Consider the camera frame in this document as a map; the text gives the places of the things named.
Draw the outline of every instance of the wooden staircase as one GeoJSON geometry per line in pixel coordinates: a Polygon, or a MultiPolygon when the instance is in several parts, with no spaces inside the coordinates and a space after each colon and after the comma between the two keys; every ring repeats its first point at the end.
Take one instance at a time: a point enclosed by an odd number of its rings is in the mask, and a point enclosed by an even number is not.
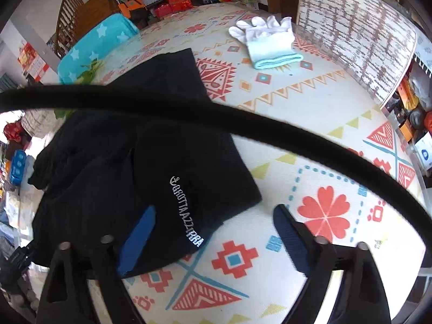
{"type": "Polygon", "coordinates": [[[54,52],[63,58],[92,28],[119,11],[115,0],[62,0],[58,14],[54,52]]]}

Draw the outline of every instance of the black cable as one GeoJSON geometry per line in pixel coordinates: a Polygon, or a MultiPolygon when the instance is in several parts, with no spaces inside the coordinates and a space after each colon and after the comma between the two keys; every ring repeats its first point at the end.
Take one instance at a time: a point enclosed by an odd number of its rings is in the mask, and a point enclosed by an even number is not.
{"type": "Polygon", "coordinates": [[[95,109],[159,116],[212,126],[291,151],[352,178],[383,198],[432,250],[432,219],[405,188],[349,150],[288,123],[216,103],[113,86],[51,85],[0,94],[1,112],[35,108],[95,109]]]}

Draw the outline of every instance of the white and brown patterned cushion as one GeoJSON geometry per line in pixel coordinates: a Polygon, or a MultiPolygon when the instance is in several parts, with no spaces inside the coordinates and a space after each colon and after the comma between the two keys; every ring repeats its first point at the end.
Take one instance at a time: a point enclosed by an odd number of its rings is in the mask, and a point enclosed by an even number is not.
{"type": "Polygon", "coordinates": [[[414,25],[381,0],[300,0],[297,24],[311,32],[383,106],[416,47],[414,25]]]}

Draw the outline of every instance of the white star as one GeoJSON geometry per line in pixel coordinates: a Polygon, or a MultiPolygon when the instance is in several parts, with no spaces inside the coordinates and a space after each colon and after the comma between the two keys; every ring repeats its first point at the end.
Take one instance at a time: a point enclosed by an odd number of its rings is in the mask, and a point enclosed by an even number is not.
{"type": "Polygon", "coordinates": [[[75,73],[69,72],[69,77],[73,82],[76,81],[76,74],[75,73]]]}
{"type": "Polygon", "coordinates": [[[92,54],[89,56],[89,58],[91,59],[91,60],[94,60],[94,59],[96,59],[96,58],[98,58],[99,57],[99,54],[98,53],[94,53],[94,51],[92,51],[92,54]]]}
{"type": "Polygon", "coordinates": [[[72,49],[72,52],[70,53],[73,60],[79,59],[79,50],[77,50],[75,47],[72,49]]]}
{"type": "Polygon", "coordinates": [[[107,31],[107,27],[105,27],[103,24],[100,25],[100,27],[98,29],[96,29],[96,31],[98,32],[99,37],[101,36],[106,36],[105,35],[105,31],[107,31]]]}
{"type": "Polygon", "coordinates": [[[124,31],[122,31],[120,35],[117,35],[117,39],[122,43],[129,39],[129,36],[127,36],[124,31]]]}

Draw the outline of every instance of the blue logo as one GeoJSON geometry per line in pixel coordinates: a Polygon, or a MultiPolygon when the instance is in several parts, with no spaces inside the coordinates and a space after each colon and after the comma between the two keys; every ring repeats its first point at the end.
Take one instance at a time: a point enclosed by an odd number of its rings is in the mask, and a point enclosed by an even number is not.
{"type": "Polygon", "coordinates": [[[425,161],[427,161],[429,158],[429,153],[426,150],[422,150],[422,155],[423,155],[425,161]]]}

